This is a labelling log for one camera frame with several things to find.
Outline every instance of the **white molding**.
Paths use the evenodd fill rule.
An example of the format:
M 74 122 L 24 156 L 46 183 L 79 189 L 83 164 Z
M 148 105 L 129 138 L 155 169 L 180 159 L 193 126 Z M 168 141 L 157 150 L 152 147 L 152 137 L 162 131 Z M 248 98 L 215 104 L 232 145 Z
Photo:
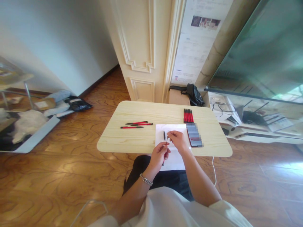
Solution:
M 130 83 L 132 85 L 133 89 L 133 94 L 135 96 L 135 101 L 143 101 L 143 102 L 155 102 L 155 82 L 154 81 L 147 81 L 147 80 L 139 80 L 139 79 L 133 79 L 129 78 Z M 144 99 L 139 99 L 139 94 L 137 90 L 137 84 L 149 84 L 151 86 L 151 100 L 144 100 Z
M 114 18 L 115 18 L 115 23 L 117 25 L 118 35 L 119 35 L 120 43 L 122 46 L 125 63 L 127 65 L 130 65 L 131 69 L 134 71 L 151 73 L 151 69 L 156 68 L 156 65 L 155 65 L 155 58 L 156 58 L 156 54 L 155 54 L 155 19 L 156 19 L 155 0 L 148 0 L 150 62 L 144 62 L 145 67 L 137 66 L 136 61 L 134 59 L 132 60 L 130 58 L 128 47 L 127 47 L 127 42 L 126 42 L 126 37 L 125 37 L 125 32 L 123 30 L 120 13 L 119 13 L 118 7 L 117 7 L 117 1 L 119 1 L 119 0 L 114 0 L 111 2 L 112 2 L 113 14 L 114 14 Z
M 168 91 L 175 65 L 175 58 L 179 43 L 179 35 L 182 26 L 185 5 L 186 0 L 173 1 L 173 6 L 170 14 L 170 30 L 167 43 L 167 57 L 163 81 L 162 103 L 167 103 L 168 101 Z

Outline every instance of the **person's right hand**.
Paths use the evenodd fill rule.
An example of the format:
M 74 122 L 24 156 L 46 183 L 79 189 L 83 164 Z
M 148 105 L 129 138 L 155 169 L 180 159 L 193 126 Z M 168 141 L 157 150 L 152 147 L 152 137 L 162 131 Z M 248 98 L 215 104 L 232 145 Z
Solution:
M 186 137 L 182 132 L 170 131 L 167 133 L 169 140 L 173 142 L 175 147 L 178 149 L 179 153 L 189 151 L 188 144 L 186 142 Z

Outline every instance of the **black plastic bag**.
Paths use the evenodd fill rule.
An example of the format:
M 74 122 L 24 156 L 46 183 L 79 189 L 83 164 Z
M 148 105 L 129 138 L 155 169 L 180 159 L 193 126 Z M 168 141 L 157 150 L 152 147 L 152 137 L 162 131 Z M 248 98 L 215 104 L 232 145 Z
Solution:
M 70 105 L 69 109 L 73 110 L 75 112 L 85 111 L 92 107 L 91 104 L 87 103 L 86 101 L 84 101 L 83 99 L 80 99 L 78 97 L 69 98 L 69 99 L 65 100 L 65 102 Z

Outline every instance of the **bracelet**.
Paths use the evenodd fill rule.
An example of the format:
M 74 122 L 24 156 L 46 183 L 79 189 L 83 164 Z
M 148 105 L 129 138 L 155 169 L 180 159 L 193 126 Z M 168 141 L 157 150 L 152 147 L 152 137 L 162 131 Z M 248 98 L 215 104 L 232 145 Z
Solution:
M 140 177 L 142 178 L 142 180 L 147 183 L 148 185 L 152 186 L 152 182 L 150 180 L 148 180 L 147 178 L 145 178 L 142 173 L 140 174 Z

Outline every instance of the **white shirt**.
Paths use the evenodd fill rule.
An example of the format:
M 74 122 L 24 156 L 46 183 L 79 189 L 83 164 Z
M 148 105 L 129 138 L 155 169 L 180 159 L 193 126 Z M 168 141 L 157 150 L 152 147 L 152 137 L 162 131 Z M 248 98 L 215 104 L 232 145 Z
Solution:
M 112 216 L 105 216 L 90 227 L 119 226 Z M 138 216 L 122 226 L 249 226 L 252 225 L 228 202 L 221 200 L 209 207 L 190 202 L 167 187 L 149 190 Z

